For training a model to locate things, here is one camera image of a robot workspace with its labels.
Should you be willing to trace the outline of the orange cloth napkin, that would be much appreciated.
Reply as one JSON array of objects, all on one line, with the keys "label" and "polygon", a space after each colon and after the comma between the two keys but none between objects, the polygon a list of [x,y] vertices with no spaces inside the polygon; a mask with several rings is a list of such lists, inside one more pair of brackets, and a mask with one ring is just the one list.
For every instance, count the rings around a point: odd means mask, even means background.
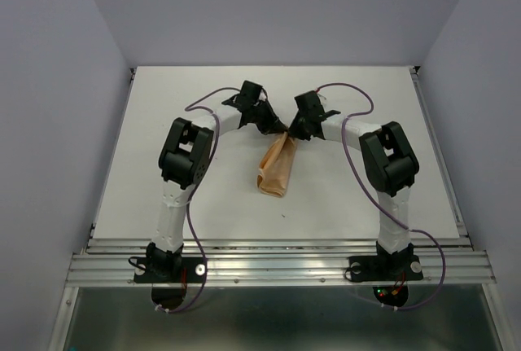
[{"label": "orange cloth napkin", "polygon": [[288,132],[280,134],[259,163],[256,185],[258,190],[276,198],[287,193],[297,141]]}]

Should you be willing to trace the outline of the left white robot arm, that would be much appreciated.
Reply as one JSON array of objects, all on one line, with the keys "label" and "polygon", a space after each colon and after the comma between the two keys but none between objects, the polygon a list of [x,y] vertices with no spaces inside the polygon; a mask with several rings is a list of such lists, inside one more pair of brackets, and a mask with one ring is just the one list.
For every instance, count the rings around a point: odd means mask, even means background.
[{"label": "left white robot arm", "polygon": [[164,281],[181,272],[183,226],[191,199],[217,151],[220,136],[253,124],[263,135],[282,134],[286,125],[273,110],[263,86],[245,81],[222,87],[188,104],[184,110],[205,111],[193,121],[175,119],[160,152],[158,165],[164,182],[160,219],[147,246],[153,271]]}]

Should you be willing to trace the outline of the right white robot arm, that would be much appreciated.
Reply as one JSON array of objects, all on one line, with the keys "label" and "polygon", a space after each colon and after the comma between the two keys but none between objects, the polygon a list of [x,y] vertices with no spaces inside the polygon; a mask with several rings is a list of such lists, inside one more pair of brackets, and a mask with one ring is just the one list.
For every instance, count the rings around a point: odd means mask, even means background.
[{"label": "right white robot arm", "polygon": [[418,158],[405,131],[395,121],[377,125],[359,121],[360,113],[344,116],[336,110],[328,112],[313,90],[297,95],[295,101],[297,113],[289,128],[292,137],[341,143],[350,166],[354,163],[349,152],[361,153],[366,181],[377,193],[370,201],[379,210],[377,246],[384,251],[375,257],[374,267],[384,278],[394,277],[404,268],[399,252],[411,244],[408,202],[419,172]]}]

